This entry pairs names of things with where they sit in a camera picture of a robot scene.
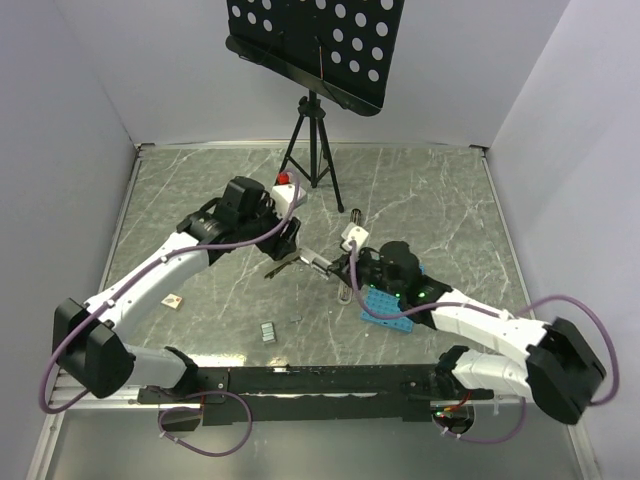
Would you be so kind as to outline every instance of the white dot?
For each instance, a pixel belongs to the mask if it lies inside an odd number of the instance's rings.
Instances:
[[[367,24],[367,17],[364,13],[356,13],[356,25],[364,27]]]
[[[344,5],[342,5],[341,3],[336,5],[336,15],[338,16],[338,18],[344,18],[347,16],[347,9],[344,8]]]
[[[386,23],[380,22],[376,25],[376,32],[378,32],[378,35],[381,37],[386,37],[387,33],[389,33],[389,27],[387,27]]]
[[[374,47],[373,50],[371,50],[371,56],[373,58],[375,58],[376,60],[382,60],[382,57],[384,56],[382,53],[382,49],[378,48],[378,47]]]

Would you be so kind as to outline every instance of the perforated music stand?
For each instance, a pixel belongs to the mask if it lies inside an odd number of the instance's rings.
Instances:
[[[227,48],[309,90],[299,101],[280,171],[293,163],[312,188],[329,172],[340,212],[344,207],[317,95],[358,115],[381,111],[403,6],[404,0],[227,0]],[[305,118],[310,120],[310,173],[291,157]],[[327,160],[322,172],[318,134]]]

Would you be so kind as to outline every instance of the white connector block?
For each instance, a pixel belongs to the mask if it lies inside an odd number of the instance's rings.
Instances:
[[[294,202],[294,194],[295,186],[292,184],[288,185],[275,185],[271,188],[271,198],[275,202],[275,211],[276,214],[282,218],[285,216],[287,211],[289,210],[289,206]],[[307,192],[304,191],[302,187],[298,190],[298,201],[296,202],[295,208],[298,208],[300,205],[306,203],[307,201]]]
[[[358,253],[369,243],[369,232],[359,225],[356,225],[354,222],[347,225],[347,228],[344,229],[341,237],[344,239],[344,242],[342,242],[340,248],[345,252],[351,251],[351,242],[353,241],[356,242]]]

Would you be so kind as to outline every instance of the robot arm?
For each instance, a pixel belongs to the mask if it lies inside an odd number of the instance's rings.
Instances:
[[[65,300],[54,316],[54,351],[90,314],[98,314],[60,355],[58,364],[98,398],[107,397],[126,384],[188,389],[197,367],[186,355],[171,347],[134,347],[126,340],[137,322],[169,293],[232,251],[204,247],[247,241],[272,230],[294,202],[294,190],[293,185],[276,185],[268,194],[260,183],[236,177],[222,198],[215,198],[188,215],[177,232],[118,283],[89,298],[84,305]],[[294,208],[304,200],[305,193],[300,190]],[[280,260],[296,250],[299,228],[300,221],[293,217],[278,234],[256,246],[273,260]],[[189,249],[192,251],[170,255]],[[158,261],[160,264],[145,275],[145,270]],[[123,295],[111,300],[127,286]]]
[[[552,324],[517,318],[483,305],[423,274],[405,242],[386,243],[377,252],[364,247],[368,233],[355,225],[343,238],[343,249],[356,249],[355,274],[352,253],[336,260],[330,271],[345,283],[395,295],[402,315],[414,323],[458,334],[496,352],[454,347],[441,357],[442,372],[451,373],[468,390],[532,398],[552,418],[577,423],[606,372],[575,325],[561,318]]]

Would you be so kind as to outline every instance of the gray marble surface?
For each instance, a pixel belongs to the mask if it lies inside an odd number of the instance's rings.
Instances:
[[[221,195],[233,176],[270,185],[283,153],[283,148],[144,150],[108,283],[156,250],[187,213]],[[524,305],[480,151],[344,146],[333,153],[346,212],[337,212],[325,177],[297,210],[301,245],[336,258],[349,211],[359,208],[372,247],[404,239],[434,278],[496,307],[513,311]],[[308,150],[296,149],[294,157],[308,165]],[[337,279],[326,281],[291,266],[264,280],[269,262],[255,247],[225,255],[174,292],[184,298],[180,310],[159,305],[129,343],[172,345],[202,365],[432,363],[453,345],[473,346],[422,326],[405,334],[364,322],[355,301],[338,304]],[[302,321],[291,323],[292,314]],[[275,344],[262,343],[260,323],[266,321],[275,324]]]

